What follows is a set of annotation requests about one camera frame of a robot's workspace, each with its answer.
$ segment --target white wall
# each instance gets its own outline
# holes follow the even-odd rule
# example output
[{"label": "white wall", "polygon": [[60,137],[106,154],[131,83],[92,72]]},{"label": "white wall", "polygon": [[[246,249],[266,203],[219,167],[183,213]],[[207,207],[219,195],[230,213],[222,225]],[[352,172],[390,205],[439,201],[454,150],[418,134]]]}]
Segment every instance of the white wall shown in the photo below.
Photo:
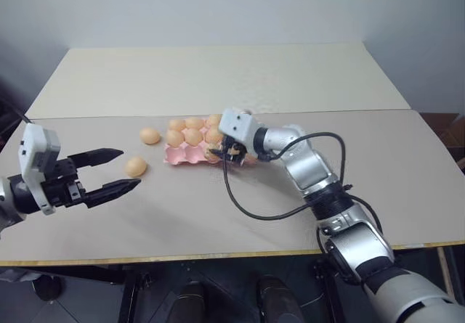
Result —
[{"label": "white wall", "polygon": [[69,47],[365,41],[413,108],[464,112],[464,0],[0,0],[24,108]]}]

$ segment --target beige table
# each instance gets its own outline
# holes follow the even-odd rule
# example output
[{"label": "beige table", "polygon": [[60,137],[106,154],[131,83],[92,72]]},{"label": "beige table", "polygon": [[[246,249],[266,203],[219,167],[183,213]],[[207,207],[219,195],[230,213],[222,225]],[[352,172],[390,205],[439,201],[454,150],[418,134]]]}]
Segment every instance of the beige table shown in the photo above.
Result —
[{"label": "beige table", "polygon": [[[362,44],[72,49],[28,115],[58,132],[62,157],[98,147],[126,152],[82,169],[87,189],[123,178],[133,155],[150,168],[116,201],[36,213],[5,229],[0,266],[318,252],[310,211],[285,221],[249,219],[229,201],[218,166],[171,167],[162,162],[162,145],[148,147],[138,138],[144,126],[163,131],[172,115],[230,106],[264,114],[258,117],[269,126],[298,123],[308,132],[341,134],[347,182],[376,209],[395,247],[465,240],[463,175]],[[19,171],[22,130],[0,154],[2,175]],[[315,146],[338,171],[337,145],[319,139]],[[234,170],[231,181],[256,213],[302,204],[276,164]]]}]

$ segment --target egg carton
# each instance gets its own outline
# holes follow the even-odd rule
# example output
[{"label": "egg carton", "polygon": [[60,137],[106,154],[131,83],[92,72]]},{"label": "egg carton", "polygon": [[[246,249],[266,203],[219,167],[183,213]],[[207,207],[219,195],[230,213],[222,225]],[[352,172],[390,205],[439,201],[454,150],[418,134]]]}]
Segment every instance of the egg carton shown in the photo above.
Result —
[{"label": "egg carton", "polygon": [[184,162],[194,165],[200,162],[218,163],[220,159],[213,154],[210,154],[209,158],[205,157],[207,149],[210,146],[209,143],[205,142],[205,133],[208,130],[209,128],[205,126],[199,129],[203,135],[203,141],[195,147],[186,142],[181,143],[178,147],[170,147],[168,144],[165,144],[165,159],[163,161],[172,165],[179,165]]}]

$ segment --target wooden table edge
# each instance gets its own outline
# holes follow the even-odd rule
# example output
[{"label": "wooden table edge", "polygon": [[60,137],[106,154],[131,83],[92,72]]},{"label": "wooden table edge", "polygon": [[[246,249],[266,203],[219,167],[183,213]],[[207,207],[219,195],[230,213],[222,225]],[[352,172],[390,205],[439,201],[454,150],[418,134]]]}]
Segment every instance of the wooden table edge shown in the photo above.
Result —
[{"label": "wooden table edge", "polygon": [[[463,245],[465,240],[450,242],[419,243],[413,245],[395,245],[395,250],[414,248],[445,247],[449,245]],[[270,252],[242,252],[242,253],[212,253],[191,255],[164,255],[143,256],[136,258],[107,258],[107,259],[83,259],[83,260],[40,260],[40,261],[0,261],[0,266],[77,266],[77,265],[110,265],[115,263],[151,263],[158,261],[191,261],[202,259],[221,258],[253,258],[259,256],[283,256],[283,255],[311,255],[321,254],[320,250],[277,250]]]}]

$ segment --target floor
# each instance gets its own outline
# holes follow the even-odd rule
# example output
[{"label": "floor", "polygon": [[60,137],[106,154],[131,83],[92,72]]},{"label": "floor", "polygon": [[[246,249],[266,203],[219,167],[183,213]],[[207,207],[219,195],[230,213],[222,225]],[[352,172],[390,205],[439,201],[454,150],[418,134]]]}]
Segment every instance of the floor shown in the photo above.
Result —
[{"label": "floor", "polygon": [[[259,322],[255,285],[263,274],[281,278],[293,290],[308,322],[327,322],[325,298],[312,268],[316,258],[302,255],[141,265],[139,269],[150,274],[152,283],[139,292],[134,322],[165,322],[180,289],[191,280],[206,287],[208,322]],[[435,250],[411,251],[400,256],[400,263],[443,287]],[[361,288],[337,281],[347,322],[377,322]],[[63,294],[44,303],[35,296],[30,282],[0,282],[0,321],[113,323],[118,321],[122,293],[121,285],[66,278]]]}]

